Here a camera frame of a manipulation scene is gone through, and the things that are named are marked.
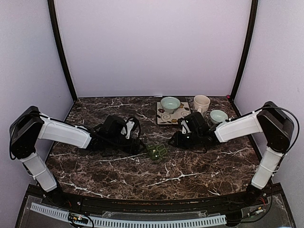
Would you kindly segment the green weekly pill organizer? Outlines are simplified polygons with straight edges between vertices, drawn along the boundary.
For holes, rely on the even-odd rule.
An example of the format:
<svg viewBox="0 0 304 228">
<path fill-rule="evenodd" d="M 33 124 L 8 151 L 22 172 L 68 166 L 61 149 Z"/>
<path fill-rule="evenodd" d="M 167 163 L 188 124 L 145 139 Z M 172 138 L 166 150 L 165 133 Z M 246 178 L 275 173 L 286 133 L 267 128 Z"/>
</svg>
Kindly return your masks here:
<svg viewBox="0 0 304 228">
<path fill-rule="evenodd" d="M 161 159 L 164 155 L 167 154 L 167 149 L 164 144 L 159 145 L 147 145 L 146 147 L 149 158 L 152 161 Z"/>
</svg>

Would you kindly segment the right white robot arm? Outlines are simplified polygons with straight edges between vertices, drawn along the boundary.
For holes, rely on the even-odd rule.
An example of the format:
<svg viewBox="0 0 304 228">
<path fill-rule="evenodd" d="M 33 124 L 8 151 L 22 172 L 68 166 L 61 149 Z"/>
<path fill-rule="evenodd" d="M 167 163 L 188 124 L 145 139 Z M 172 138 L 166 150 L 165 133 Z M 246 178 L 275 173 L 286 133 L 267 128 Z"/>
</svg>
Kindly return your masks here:
<svg viewBox="0 0 304 228">
<path fill-rule="evenodd" d="M 254 174 L 249 191 L 242 196 L 247 206 L 253 206 L 261 198 L 261 192 L 278 171 L 286 154 L 293 148 L 300 134 L 300 123 L 289 110 L 268 101 L 250 113 L 229 118 L 217 124 L 209 124 L 199 112 L 178 119 L 180 129 L 169 139 L 168 144 L 183 149 L 197 145 L 204 147 L 227 143 L 241 137 L 265 141 L 265 152 Z"/>
</svg>

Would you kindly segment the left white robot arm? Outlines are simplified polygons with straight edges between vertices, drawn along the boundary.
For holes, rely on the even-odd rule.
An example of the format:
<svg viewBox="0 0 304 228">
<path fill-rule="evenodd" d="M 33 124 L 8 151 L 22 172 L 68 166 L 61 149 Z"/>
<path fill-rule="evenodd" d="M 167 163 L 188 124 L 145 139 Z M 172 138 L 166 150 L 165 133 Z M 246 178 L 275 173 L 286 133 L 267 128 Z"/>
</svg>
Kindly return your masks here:
<svg viewBox="0 0 304 228">
<path fill-rule="evenodd" d="M 51 118 L 39 111 L 36 106 L 29 107 L 9 128 L 9 155 L 11 160 L 18 159 L 49 194 L 48 199 L 57 207 L 67 203 L 67 196 L 59 189 L 55 176 L 38 155 L 37 140 L 49 140 L 75 146 L 87 151 L 101 151 L 107 148 L 138 155 L 146 149 L 140 139 L 139 120 L 127 120 L 109 115 L 106 120 L 93 127 L 84 127 Z"/>
</svg>

